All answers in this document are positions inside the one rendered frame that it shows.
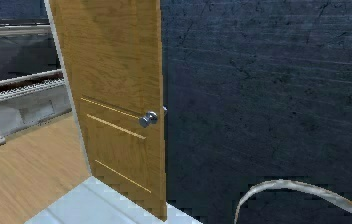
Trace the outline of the brown wooden room door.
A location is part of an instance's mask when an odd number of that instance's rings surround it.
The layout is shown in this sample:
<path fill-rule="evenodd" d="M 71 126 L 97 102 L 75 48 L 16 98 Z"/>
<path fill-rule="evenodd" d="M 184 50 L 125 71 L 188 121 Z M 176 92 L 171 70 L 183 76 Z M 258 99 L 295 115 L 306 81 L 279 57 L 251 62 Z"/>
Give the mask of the brown wooden room door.
<path fill-rule="evenodd" d="M 160 0 L 45 4 L 93 176 L 166 220 Z"/>

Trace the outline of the silver round door knob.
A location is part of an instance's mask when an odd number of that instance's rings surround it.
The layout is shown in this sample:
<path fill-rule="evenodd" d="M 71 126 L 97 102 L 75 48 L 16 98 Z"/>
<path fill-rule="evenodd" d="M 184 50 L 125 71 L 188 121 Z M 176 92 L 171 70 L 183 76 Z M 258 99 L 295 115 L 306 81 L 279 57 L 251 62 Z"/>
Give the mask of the silver round door knob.
<path fill-rule="evenodd" d="M 156 124 L 158 121 L 158 115 L 154 111 L 148 111 L 143 117 L 139 119 L 139 124 L 146 128 L 152 124 Z"/>

